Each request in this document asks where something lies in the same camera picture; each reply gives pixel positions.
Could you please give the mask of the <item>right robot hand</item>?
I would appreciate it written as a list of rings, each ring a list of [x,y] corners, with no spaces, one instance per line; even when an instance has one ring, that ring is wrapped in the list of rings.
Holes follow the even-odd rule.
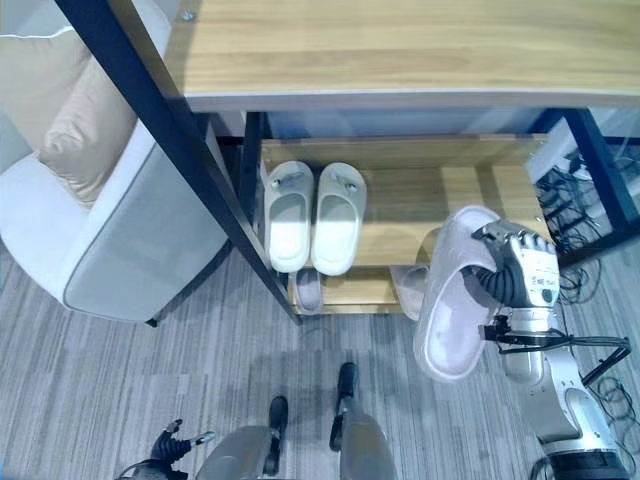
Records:
[[[491,254],[496,269],[476,267],[480,286],[501,305],[551,309],[557,302],[559,267],[555,247],[523,225],[500,219],[471,234]]]

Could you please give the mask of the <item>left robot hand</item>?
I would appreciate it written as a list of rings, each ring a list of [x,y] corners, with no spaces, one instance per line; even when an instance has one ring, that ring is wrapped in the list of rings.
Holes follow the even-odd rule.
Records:
[[[211,442],[216,436],[214,431],[206,431],[190,439],[175,438],[174,435],[179,431],[182,423],[182,419],[176,419],[161,431],[151,448],[152,460],[172,465],[195,447]]]

